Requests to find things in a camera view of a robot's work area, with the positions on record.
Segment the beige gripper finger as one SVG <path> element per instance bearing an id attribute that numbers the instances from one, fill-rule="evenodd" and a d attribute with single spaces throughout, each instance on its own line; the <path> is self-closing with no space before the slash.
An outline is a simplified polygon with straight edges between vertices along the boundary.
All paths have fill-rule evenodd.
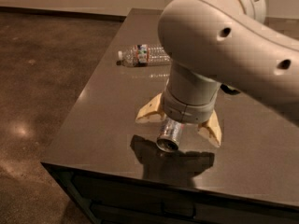
<path id="1" fill-rule="evenodd" d="M 221 146 L 222 132 L 216 111 L 212 112 L 208 121 L 198 125 L 198 134 L 205 138 L 212 146 Z"/>
<path id="2" fill-rule="evenodd" d="M 139 109 L 135 118 L 136 123 L 161 122 L 165 119 L 165 113 L 161 106 L 161 96 L 159 93 Z"/>

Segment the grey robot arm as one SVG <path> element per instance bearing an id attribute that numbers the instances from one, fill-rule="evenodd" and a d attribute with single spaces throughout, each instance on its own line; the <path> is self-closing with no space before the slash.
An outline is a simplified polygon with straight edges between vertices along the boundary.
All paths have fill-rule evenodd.
<path id="1" fill-rule="evenodd" d="M 163 124 L 159 149 L 176 150 L 185 124 L 197 125 L 200 135 L 220 145 L 214 105 L 222 85 L 299 125 L 298 43 L 264 19 L 264 0 L 173 0 L 164 9 L 158 36 L 172 60 L 170 76 L 135 119 Z"/>

